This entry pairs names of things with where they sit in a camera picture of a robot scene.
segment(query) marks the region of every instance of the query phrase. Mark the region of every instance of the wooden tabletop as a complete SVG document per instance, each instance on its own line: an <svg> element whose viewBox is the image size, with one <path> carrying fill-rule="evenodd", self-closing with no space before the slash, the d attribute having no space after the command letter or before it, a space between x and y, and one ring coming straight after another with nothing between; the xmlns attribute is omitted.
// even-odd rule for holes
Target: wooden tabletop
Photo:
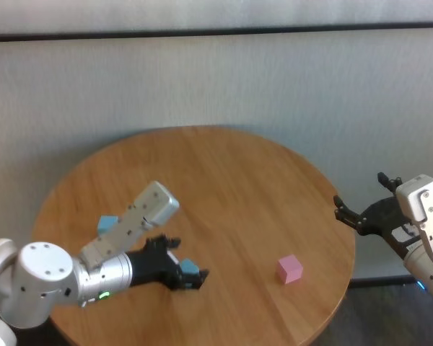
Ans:
<svg viewBox="0 0 433 346"><path fill-rule="evenodd" d="M51 318L79 346L307 345L344 297L354 235L337 222L328 180L298 154L219 127L156 130L119 141L72 170L43 203L33 239L77 255L101 215L120 215L157 180L180 201L161 229L182 239L210 275L199 291L160 284ZM300 281L283 285L279 258L295 254Z"/></svg>

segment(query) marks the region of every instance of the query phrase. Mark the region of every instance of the light blue block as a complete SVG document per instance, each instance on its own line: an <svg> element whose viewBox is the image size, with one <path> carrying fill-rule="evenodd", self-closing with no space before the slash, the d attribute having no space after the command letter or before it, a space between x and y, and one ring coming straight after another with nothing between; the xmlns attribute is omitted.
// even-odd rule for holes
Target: light blue block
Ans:
<svg viewBox="0 0 433 346"><path fill-rule="evenodd" d="M103 215L98 221L98 236L106 233L109 229L114 226L118 221L118 216L114 215Z"/></svg>
<svg viewBox="0 0 433 346"><path fill-rule="evenodd" d="M185 274L199 274L199 267L188 258L181 261L180 267Z"/></svg>

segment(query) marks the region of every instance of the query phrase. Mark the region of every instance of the gray wall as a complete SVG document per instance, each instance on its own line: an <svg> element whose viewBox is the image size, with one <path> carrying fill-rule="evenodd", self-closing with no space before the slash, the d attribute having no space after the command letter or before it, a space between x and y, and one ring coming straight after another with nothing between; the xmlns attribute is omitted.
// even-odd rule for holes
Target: gray wall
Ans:
<svg viewBox="0 0 433 346"><path fill-rule="evenodd" d="M0 236L27 241L49 189L96 149L196 124L298 151L361 210L386 196L379 170L433 176L433 30L0 43ZM356 277L401 270L359 239Z"/></svg>

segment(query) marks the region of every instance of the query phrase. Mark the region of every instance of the green led light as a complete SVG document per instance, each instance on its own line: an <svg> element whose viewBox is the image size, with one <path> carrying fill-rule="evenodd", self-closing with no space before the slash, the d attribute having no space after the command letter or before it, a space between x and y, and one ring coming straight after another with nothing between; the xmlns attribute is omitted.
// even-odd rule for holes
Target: green led light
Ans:
<svg viewBox="0 0 433 346"><path fill-rule="evenodd" d="M103 292L100 294L100 296L98 297L99 299L106 299L110 296L109 292Z"/></svg>

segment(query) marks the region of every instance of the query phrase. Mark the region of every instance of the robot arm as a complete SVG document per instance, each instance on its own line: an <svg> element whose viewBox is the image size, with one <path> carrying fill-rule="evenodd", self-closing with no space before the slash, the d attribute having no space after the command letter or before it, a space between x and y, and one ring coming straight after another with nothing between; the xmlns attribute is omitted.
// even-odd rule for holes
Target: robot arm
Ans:
<svg viewBox="0 0 433 346"><path fill-rule="evenodd" d="M336 219L359 235L381 236L433 295L433 178L421 174L402 183L400 178L389 180L379 173L378 180L392 197L372 204L359 215L335 196Z"/></svg>
<svg viewBox="0 0 433 346"><path fill-rule="evenodd" d="M16 345L6 324L20 329L36 327L46 321L55 305L85 307L154 281L170 290L199 289L209 271L181 270L171 252L180 239L161 235L147 239L140 250L125 252L145 231L167 222L178 207L177 200L153 182L121 221L85 246L78 257L45 242L28 244L18 252L11 240L0 239L0 345Z"/></svg>

